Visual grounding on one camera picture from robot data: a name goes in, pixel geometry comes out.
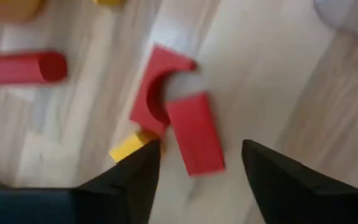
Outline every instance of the toy block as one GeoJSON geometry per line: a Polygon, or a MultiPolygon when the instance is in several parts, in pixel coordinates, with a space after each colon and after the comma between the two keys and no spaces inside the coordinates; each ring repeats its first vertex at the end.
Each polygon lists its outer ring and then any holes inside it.
{"type": "Polygon", "coordinates": [[[0,22],[28,22],[44,9],[46,0],[0,0],[0,22]]]}
{"type": "Polygon", "coordinates": [[[0,54],[0,85],[44,84],[67,77],[67,63],[57,52],[0,54]]]}
{"type": "Polygon", "coordinates": [[[96,4],[101,6],[120,6],[125,0],[93,0],[96,4]]]}
{"type": "Polygon", "coordinates": [[[129,136],[120,146],[111,150],[110,156],[115,162],[119,162],[154,139],[158,139],[154,133],[150,131],[138,131],[129,136]]]}
{"type": "Polygon", "coordinates": [[[190,176],[225,169],[223,150],[205,92],[167,103],[167,111],[190,176]]]}
{"type": "Polygon", "coordinates": [[[170,124],[162,103],[163,83],[173,72],[195,69],[196,63],[193,59],[163,47],[154,47],[130,119],[142,129],[152,131],[162,138],[170,124]]]}

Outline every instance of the wooden floor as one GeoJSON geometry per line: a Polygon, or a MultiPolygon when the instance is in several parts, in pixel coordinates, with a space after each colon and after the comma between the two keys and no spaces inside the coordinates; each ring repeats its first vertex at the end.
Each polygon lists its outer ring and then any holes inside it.
{"type": "Polygon", "coordinates": [[[312,0],[50,0],[0,26],[0,50],[56,48],[70,78],[0,88],[0,181],[80,184],[113,165],[154,43],[194,57],[208,81],[224,174],[191,179],[172,130],[150,223],[263,223],[242,165],[253,139],[358,187],[358,36],[323,24],[312,0]]]}

